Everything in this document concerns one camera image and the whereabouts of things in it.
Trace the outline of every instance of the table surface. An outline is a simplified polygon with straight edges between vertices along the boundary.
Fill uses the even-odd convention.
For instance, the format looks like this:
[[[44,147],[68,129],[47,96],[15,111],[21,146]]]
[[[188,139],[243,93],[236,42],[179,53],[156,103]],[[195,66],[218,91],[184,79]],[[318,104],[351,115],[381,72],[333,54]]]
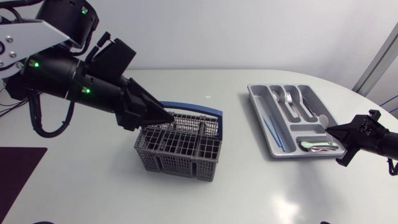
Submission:
[[[138,131],[113,114],[75,106],[68,129],[44,139],[28,107],[0,119],[2,146],[47,147],[4,223],[396,223],[397,177],[387,159],[360,151],[348,167],[330,158],[274,159],[249,102],[248,84],[307,84],[339,124],[380,110],[334,83],[277,70],[126,71],[158,100],[224,113],[223,145],[213,182],[149,172],[134,149]],[[65,119],[68,101],[42,96],[44,128]]]

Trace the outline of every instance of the metal fork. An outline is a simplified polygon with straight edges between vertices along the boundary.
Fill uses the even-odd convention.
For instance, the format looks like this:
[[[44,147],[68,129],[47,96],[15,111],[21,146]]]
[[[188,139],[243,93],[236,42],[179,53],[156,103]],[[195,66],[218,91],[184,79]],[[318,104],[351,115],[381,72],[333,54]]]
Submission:
[[[293,109],[294,113],[297,113],[297,115],[300,116],[299,112],[297,111],[296,107],[293,104],[293,99],[292,99],[292,95],[290,94],[290,92],[286,92],[286,99],[287,99],[287,102],[289,103],[290,107]]]

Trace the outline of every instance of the metal bracket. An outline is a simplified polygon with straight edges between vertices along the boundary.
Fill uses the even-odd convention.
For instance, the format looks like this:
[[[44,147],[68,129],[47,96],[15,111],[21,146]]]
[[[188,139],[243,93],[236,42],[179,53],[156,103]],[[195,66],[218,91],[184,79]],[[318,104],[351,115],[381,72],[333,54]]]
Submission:
[[[361,78],[355,84],[353,91],[366,96],[384,75],[398,56],[398,23],[387,40],[376,54]]]
[[[0,26],[0,42],[4,49],[0,55],[0,78],[17,73],[20,68],[11,66],[41,50],[47,49],[69,39],[69,36],[43,20],[26,20],[23,24],[4,24]]]

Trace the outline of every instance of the blue handle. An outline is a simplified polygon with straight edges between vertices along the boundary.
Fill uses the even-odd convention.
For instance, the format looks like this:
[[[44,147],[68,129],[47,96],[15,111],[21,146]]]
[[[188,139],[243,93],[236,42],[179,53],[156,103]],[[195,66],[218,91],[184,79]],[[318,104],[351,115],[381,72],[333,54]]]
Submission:
[[[218,139],[223,140],[223,112],[208,108],[206,106],[193,105],[190,103],[177,103],[177,102],[169,102],[169,101],[161,101],[165,108],[172,108],[178,110],[187,110],[197,113],[203,113],[210,116],[215,116],[218,120]]]

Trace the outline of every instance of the gray plastic basket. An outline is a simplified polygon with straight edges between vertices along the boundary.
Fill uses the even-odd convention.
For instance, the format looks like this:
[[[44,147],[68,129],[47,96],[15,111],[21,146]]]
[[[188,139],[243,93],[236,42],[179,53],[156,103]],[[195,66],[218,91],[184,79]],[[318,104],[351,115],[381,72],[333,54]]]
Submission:
[[[165,108],[189,110],[216,118],[170,112],[174,122],[142,128],[134,148],[145,169],[212,181],[220,156],[222,112],[185,103],[162,103]]]

